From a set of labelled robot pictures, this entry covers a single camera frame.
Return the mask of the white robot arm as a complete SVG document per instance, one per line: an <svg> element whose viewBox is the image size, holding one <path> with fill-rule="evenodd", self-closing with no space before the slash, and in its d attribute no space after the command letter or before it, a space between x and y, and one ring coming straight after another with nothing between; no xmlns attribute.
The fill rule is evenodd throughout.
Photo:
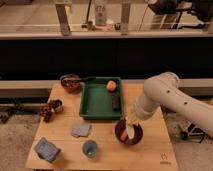
<svg viewBox="0 0 213 171"><path fill-rule="evenodd" d="M142 93L126 117L127 124L138 124L151 118L156 109L163 105L183 115L213 138L213 106L180 91L179 83L179 77L173 72L164 72L146 79Z"/></svg>

